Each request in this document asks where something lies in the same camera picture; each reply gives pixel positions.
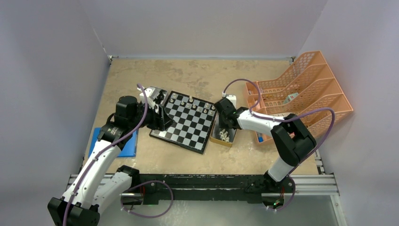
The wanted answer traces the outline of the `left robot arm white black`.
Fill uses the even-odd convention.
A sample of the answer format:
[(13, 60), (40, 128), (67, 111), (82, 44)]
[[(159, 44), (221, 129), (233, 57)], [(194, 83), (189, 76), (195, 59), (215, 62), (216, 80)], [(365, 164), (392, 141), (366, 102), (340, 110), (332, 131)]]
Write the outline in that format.
[(142, 181), (139, 170), (123, 165), (101, 186), (108, 168), (118, 157), (133, 133), (139, 128), (166, 130), (173, 124), (164, 110), (164, 95), (155, 97), (142, 93), (140, 101), (133, 96), (122, 96), (116, 110), (100, 128), (94, 149), (82, 170), (63, 193), (52, 198), (48, 211), (57, 226), (96, 226), (102, 212), (120, 193), (137, 190), (157, 180)]

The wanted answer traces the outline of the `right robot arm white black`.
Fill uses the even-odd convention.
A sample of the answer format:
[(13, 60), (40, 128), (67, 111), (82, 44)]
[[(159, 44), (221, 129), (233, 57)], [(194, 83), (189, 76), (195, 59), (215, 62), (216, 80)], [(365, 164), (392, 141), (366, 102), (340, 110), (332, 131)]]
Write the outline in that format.
[(316, 147), (316, 140), (297, 115), (273, 117), (256, 114), (246, 107), (236, 108), (226, 97), (213, 104), (222, 129), (243, 129), (272, 137), (278, 151), (275, 163), (266, 171), (265, 188), (271, 192), (282, 187), (283, 179)]

